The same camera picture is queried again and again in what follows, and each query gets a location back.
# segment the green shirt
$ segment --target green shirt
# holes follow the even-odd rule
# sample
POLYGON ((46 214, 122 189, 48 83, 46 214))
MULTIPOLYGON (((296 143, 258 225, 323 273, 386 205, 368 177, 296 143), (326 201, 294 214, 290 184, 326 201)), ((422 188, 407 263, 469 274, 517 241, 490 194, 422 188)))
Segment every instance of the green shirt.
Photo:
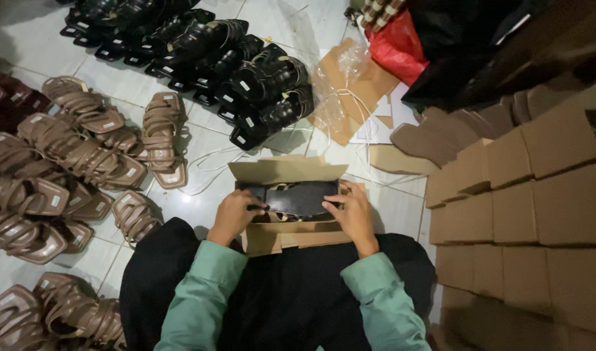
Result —
MULTIPOLYGON (((222 316, 247 262, 239 252, 206 240, 200 243, 192 268, 177 285, 155 351, 215 350, 222 316)), ((430 350, 423 321, 384 253, 355 262, 341 277, 361 303, 365 334, 374 351, 430 350)))

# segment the stack of cardboard boxes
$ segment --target stack of cardboard boxes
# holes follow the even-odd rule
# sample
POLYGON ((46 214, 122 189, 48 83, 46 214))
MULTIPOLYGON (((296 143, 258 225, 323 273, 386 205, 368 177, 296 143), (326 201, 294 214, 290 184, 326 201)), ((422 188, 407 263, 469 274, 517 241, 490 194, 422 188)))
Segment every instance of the stack of cardboard boxes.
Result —
POLYGON ((448 342, 596 350, 596 85, 462 150, 426 196, 448 342))

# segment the red plastic bag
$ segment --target red plastic bag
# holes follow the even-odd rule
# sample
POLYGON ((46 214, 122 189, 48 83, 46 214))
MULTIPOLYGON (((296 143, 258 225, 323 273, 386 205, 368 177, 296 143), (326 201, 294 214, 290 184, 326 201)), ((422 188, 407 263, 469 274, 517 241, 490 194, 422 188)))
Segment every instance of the red plastic bag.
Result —
POLYGON ((411 86, 428 66, 408 10, 397 15, 380 32, 366 31, 372 58, 411 86))

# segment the white label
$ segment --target white label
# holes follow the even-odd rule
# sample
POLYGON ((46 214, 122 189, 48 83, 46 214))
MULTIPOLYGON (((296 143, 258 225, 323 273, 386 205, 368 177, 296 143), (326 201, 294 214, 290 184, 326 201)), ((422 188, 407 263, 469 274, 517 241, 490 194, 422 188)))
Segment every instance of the white label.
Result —
POLYGON ((55 196, 53 196, 53 199, 51 201, 51 206, 55 207, 58 204, 60 204, 60 197, 55 195, 55 196))
POLYGON ((51 246, 49 246, 49 248, 48 248, 48 249, 46 249, 46 250, 42 251, 42 254, 43 254, 44 256, 46 256, 46 255, 50 254, 51 252, 53 252, 53 250, 55 250, 55 245, 54 245, 54 244, 53 244, 53 245, 51 245, 51 246))
POLYGON ((9 294, 8 296, 6 296, 4 299, 2 299, 0 301, 0 305, 3 306, 5 304, 7 304, 8 302, 11 302, 15 298, 16 298, 16 295, 14 295, 13 293, 11 293, 11 294, 9 294))
POLYGON ((73 205, 76 205, 77 203, 79 203, 79 201, 81 201, 81 198, 77 196, 77 197, 75 197, 74 199, 70 200, 70 201, 68 202, 68 204, 69 204, 70 206, 73 206, 73 205))

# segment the hand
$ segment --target hand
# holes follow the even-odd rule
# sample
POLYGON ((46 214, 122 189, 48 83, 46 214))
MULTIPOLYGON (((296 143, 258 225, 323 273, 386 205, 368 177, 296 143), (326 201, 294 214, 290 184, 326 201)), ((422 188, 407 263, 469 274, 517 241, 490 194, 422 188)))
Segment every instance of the hand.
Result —
POLYGON ((358 251, 358 257, 380 252, 376 235, 372 226, 372 212, 367 195, 357 184, 348 180, 340 180, 343 187, 348 188, 348 195, 325 196, 322 206, 329 211, 341 224, 343 231, 352 239, 358 251), (332 203, 343 203, 343 210, 337 209, 332 203))
POLYGON ((266 207, 265 203, 261 203, 261 200, 247 190, 233 191, 218 206, 216 223, 209 230, 207 240, 228 247, 255 216, 265 214, 263 209, 266 207), (248 211, 249 205, 256 205, 262 209, 248 211))

